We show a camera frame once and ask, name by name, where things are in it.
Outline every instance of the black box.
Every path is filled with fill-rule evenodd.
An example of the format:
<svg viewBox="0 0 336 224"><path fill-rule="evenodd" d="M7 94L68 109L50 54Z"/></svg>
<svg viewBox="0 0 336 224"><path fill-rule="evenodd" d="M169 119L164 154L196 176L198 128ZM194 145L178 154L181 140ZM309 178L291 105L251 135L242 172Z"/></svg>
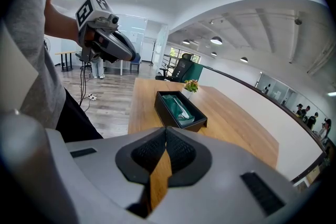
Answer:
<svg viewBox="0 0 336 224"><path fill-rule="evenodd" d="M162 96L168 94L175 95L181 101L181 103L185 105L185 107L189 110L190 114L195 117L194 122L183 127L180 125L179 121L173 116L162 98ZM154 107L164 126L177 127L193 132L198 132L202 126L207 126L208 118L196 106L194 106L194 104L190 102L189 99L185 97L180 91L156 92Z"/></svg>

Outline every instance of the wooden table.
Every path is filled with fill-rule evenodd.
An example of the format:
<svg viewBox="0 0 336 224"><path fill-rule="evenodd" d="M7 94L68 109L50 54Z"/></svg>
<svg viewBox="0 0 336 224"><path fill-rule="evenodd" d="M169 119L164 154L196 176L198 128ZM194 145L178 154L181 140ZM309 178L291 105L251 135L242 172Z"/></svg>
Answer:
<svg viewBox="0 0 336 224"><path fill-rule="evenodd" d="M68 58L67 54L70 54L70 70L72 69L72 58L71 54L75 54L76 51L62 51L62 52L57 52L55 55L60 55L61 54L61 66L62 66L62 72L64 72L64 63L63 63L63 54L65 54L65 67L66 67L66 72L69 71L69 66L68 66Z"/></svg>
<svg viewBox="0 0 336 224"><path fill-rule="evenodd" d="M136 78L128 133L162 127L154 108L157 91L181 91L182 83ZM198 133L236 144L276 168L278 142L252 116L213 87L201 86L190 101L208 118L207 127ZM172 175L170 159L164 152L151 175L151 204L154 209L167 192Z"/></svg>

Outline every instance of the gray t-shirt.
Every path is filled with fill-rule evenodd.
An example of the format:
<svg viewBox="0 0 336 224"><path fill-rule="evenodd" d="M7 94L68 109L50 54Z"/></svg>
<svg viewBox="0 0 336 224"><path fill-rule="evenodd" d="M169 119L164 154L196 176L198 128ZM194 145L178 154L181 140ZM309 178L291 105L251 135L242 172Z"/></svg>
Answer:
<svg viewBox="0 0 336 224"><path fill-rule="evenodd" d="M5 24L17 47L38 71L20 110L36 118L44 127L54 129L66 93L44 47L45 5L46 0L14 0Z"/></svg>

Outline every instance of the black pants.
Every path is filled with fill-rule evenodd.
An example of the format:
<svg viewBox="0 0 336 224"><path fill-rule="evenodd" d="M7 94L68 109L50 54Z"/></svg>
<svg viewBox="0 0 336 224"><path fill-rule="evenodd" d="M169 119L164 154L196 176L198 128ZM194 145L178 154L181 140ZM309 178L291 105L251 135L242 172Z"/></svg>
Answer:
<svg viewBox="0 0 336 224"><path fill-rule="evenodd" d="M67 96L56 126L56 130L61 133L64 142L103 138L70 93L66 89L65 92Z"/></svg>

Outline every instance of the green fabric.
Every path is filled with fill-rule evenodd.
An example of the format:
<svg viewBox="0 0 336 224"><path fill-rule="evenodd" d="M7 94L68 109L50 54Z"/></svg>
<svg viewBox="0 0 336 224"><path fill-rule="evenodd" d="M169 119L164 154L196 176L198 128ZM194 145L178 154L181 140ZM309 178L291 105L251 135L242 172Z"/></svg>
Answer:
<svg viewBox="0 0 336 224"><path fill-rule="evenodd" d="M186 72L186 74L184 74L182 82L191 79L198 80L201 75L202 69L203 69L202 65L200 65L199 63L194 63Z"/></svg>
<svg viewBox="0 0 336 224"><path fill-rule="evenodd" d="M168 94L164 95L162 98L165 104L168 106L168 109L172 112L174 117L177 118L180 125L185 126L194 122L195 117L190 114L188 109L184 106L183 103L181 103L181 101L175 95ZM179 105L183 107L185 112L188 114L186 118L183 115L183 110L176 102L179 103Z"/></svg>

